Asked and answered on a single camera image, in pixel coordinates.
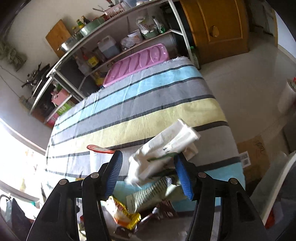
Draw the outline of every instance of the metal pot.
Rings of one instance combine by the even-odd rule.
[[[61,46],[57,49],[63,50],[65,53],[68,52],[76,43],[78,43],[78,39],[73,38],[72,36],[68,38],[65,42],[61,44]]]

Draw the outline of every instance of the cable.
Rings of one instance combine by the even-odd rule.
[[[0,77],[1,77],[1,79],[4,81],[4,83],[7,84],[7,82],[3,79],[3,77],[2,77],[1,75],[0,75]],[[11,89],[11,91],[12,91],[13,93],[15,93],[14,90],[9,86],[9,84],[7,84],[7,86],[9,87],[9,89]]]
[[[6,72],[10,73],[7,69],[3,68],[1,65],[0,65],[1,69],[5,70]],[[14,74],[10,73],[14,78],[16,78],[18,81],[22,82],[22,83],[25,83],[24,81],[22,81],[21,79],[19,79],[18,77],[16,77]]]

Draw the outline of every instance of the blue gripper pad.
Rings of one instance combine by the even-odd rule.
[[[193,199],[194,193],[192,189],[192,181],[190,179],[189,173],[185,168],[185,163],[187,162],[183,153],[177,154],[174,156],[174,164],[178,174],[178,177],[181,182],[181,186],[184,194],[190,199]]]
[[[104,194],[104,196],[106,198],[108,198],[109,196],[112,195],[121,167],[122,167],[122,161],[123,161],[123,157],[122,157],[122,152],[119,150],[116,150],[108,164],[108,166],[106,167],[106,170],[104,171],[104,176],[106,175],[106,192]]]

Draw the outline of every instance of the yellow snack wrapper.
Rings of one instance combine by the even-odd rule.
[[[129,214],[125,205],[113,196],[110,196],[109,199],[106,201],[105,207],[118,225],[129,230],[132,230],[141,220],[141,216],[139,213]]]

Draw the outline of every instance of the yellow stripe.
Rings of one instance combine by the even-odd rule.
[[[226,121],[215,99],[201,99],[179,104],[141,116],[84,136],[51,146],[48,156],[62,156],[87,151],[87,145],[110,147],[156,136],[177,119],[189,126],[201,126],[215,121]]]

